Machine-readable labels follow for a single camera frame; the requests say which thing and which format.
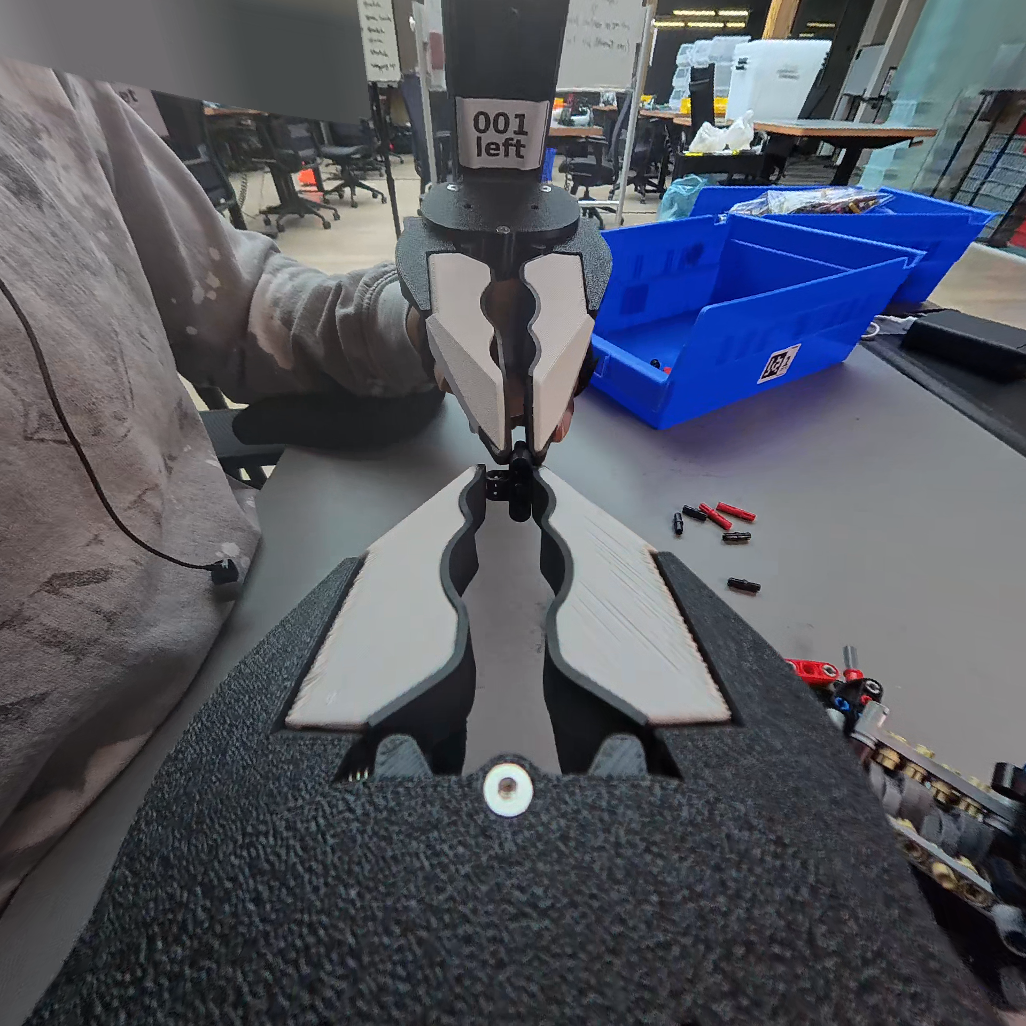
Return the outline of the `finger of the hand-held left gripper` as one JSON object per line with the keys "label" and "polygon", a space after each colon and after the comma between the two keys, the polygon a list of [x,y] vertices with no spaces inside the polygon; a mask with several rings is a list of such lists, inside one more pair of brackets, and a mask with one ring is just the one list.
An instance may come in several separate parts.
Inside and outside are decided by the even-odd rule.
{"label": "finger of the hand-held left gripper", "polygon": [[586,304],[580,256],[535,258],[523,266],[522,281],[534,300],[527,328],[532,358],[524,394],[527,444],[532,453],[545,453],[578,387],[594,318]]}
{"label": "finger of the hand-held left gripper", "polygon": [[492,270],[463,253],[428,256],[431,313],[426,327],[440,372],[491,453],[510,450],[505,379],[494,358],[495,328],[483,301]]}

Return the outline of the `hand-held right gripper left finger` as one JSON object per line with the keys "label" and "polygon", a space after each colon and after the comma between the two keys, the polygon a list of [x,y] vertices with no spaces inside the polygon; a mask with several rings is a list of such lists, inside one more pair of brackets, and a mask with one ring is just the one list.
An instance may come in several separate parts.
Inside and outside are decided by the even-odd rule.
{"label": "hand-held right gripper left finger", "polygon": [[484,468],[372,543],[285,716],[292,729],[453,732],[473,704],[464,593],[478,569]]}

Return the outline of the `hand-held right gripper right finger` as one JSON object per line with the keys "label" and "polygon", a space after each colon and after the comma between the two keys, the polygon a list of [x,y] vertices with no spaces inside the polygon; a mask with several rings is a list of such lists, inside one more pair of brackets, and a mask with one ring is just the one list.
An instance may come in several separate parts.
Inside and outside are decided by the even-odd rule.
{"label": "hand-held right gripper right finger", "polygon": [[560,682],[636,725],[721,725],[732,713],[658,551],[548,469],[534,475],[546,646]]}

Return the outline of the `black brick connector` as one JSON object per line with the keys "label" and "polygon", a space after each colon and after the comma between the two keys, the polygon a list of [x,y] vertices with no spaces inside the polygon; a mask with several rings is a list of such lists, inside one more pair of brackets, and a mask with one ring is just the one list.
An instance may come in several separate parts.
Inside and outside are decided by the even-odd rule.
{"label": "black brick connector", "polygon": [[485,474],[484,484],[487,500],[504,504],[511,520],[523,523],[532,519],[532,472],[490,470]]}

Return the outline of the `blue plastic bin white tag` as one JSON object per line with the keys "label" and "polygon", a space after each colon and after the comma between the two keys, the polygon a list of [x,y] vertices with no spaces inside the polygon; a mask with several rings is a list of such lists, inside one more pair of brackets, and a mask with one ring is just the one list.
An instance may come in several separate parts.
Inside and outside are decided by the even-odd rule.
{"label": "blue plastic bin white tag", "polygon": [[590,387],[660,430],[840,364],[923,256],[740,214],[602,237]]}

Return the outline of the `toy brick engine chassis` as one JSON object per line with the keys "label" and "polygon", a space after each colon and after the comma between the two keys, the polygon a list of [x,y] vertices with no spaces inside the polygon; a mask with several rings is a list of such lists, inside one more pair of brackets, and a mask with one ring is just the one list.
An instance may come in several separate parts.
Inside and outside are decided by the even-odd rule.
{"label": "toy brick engine chassis", "polygon": [[998,1007],[1025,1007],[1025,771],[961,775],[887,731],[881,683],[857,666],[788,665],[849,741],[938,925]]}

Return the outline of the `person's left forearm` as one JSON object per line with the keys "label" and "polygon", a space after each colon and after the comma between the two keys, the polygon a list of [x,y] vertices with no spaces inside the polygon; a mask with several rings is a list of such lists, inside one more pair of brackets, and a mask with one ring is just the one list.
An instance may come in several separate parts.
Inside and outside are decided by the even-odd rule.
{"label": "person's left forearm", "polygon": [[218,279],[181,337],[177,371],[253,404],[345,391],[406,398],[436,390],[418,350],[417,315],[391,263],[329,275],[267,237],[229,228]]}

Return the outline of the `whiteboard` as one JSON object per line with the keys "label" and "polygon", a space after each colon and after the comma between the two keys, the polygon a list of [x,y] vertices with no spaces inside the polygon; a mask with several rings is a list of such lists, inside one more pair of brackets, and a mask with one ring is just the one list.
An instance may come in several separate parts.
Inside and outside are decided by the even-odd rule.
{"label": "whiteboard", "polygon": [[397,85],[402,78],[392,1],[357,4],[366,80],[376,85]]}
{"label": "whiteboard", "polygon": [[571,1],[556,91],[627,89],[647,7],[642,1]]}

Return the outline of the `teal plastic bag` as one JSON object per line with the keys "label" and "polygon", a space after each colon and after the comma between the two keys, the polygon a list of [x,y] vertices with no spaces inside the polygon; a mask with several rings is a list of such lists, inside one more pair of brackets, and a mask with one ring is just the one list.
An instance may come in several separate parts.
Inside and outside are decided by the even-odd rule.
{"label": "teal plastic bag", "polygon": [[677,221],[690,216],[699,193],[709,185],[707,176],[688,173],[675,177],[660,199],[658,221]]}

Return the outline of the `white plastic bags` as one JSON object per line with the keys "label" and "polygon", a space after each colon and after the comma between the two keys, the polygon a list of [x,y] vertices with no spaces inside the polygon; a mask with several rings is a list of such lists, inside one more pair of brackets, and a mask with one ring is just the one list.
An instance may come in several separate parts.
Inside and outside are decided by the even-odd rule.
{"label": "white plastic bags", "polygon": [[703,122],[697,129],[686,153],[689,155],[736,154],[749,150],[755,136],[754,111],[747,110],[726,127]]}

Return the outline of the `white storage container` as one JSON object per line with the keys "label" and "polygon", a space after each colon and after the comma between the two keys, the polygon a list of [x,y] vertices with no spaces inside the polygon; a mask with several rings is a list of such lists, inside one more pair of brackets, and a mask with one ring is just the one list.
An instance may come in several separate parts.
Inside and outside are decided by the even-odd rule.
{"label": "white storage container", "polygon": [[755,40],[734,50],[725,117],[795,121],[831,48],[826,39]]}

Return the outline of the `clear bag of brick parts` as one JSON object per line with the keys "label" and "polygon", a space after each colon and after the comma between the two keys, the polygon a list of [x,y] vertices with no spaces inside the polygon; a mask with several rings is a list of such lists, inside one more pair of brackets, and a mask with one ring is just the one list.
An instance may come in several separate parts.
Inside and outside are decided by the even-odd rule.
{"label": "clear bag of brick parts", "polygon": [[825,186],[804,190],[770,189],[755,198],[734,203],[726,214],[770,216],[788,214],[861,214],[891,203],[882,190]]}

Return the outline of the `wooden top office table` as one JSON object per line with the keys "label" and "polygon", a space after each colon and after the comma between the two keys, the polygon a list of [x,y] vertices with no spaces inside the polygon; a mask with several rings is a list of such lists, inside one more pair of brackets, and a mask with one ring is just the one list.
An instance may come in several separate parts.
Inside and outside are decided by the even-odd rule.
{"label": "wooden top office table", "polygon": [[849,184],[861,154],[868,150],[909,143],[920,145],[923,139],[937,135],[933,127],[901,126],[841,120],[759,120],[754,121],[757,133],[766,135],[762,153],[750,150],[716,154],[698,154],[679,150],[673,159],[672,179],[688,174],[699,176],[725,175],[739,177],[743,184],[771,185],[778,183],[794,148],[802,142],[826,144],[843,152],[830,184]]}

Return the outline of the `person's grey hoodie torso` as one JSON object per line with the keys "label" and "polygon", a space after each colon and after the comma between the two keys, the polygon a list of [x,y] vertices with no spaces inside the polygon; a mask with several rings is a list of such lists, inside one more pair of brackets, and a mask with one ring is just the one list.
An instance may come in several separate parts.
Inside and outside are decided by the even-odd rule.
{"label": "person's grey hoodie torso", "polygon": [[209,573],[250,564],[252,502],[212,453],[116,199],[107,88],[2,60],[2,904],[130,763],[231,609]]}

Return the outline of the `black power adapter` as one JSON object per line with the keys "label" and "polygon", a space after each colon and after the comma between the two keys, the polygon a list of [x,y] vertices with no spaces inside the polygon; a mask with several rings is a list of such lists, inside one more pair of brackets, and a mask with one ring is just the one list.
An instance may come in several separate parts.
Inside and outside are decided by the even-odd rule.
{"label": "black power adapter", "polygon": [[901,345],[951,361],[1022,361],[1025,331],[960,311],[940,310],[916,318]]}

